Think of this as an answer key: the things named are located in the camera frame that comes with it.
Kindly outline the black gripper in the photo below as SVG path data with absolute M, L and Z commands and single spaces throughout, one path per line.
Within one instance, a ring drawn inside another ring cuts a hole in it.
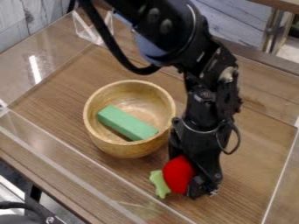
M 191 178 L 186 195 L 196 200 L 219 193 L 223 180 L 220 154 L 232 154 L 226 148 L 234 130 L 231 120 L 222 121 L 208 129 L 196 126 L 186 118 L 172 119 L 172 129 L 168 142 L 170 163 L 190 165 L 198 174 Z

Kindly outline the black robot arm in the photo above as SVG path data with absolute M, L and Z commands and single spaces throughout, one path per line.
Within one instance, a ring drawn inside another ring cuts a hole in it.
M 179 193 L 191 199 L 219 193 L 220 156 L 231 136 L 239 136 L 234 115 L 240 111 L 239 65 L 214 38 L 207 18 L 191 0 L 104 0 L 135 31 L 148 65 L 138 67 L 123 53 L 92 0 L 79 0 L 107 48 L 128 71 L 148 75 L 162 67 L 183 74 L 187 105 L 172 119 L 170 161 L 150 174 L 156 194 Z

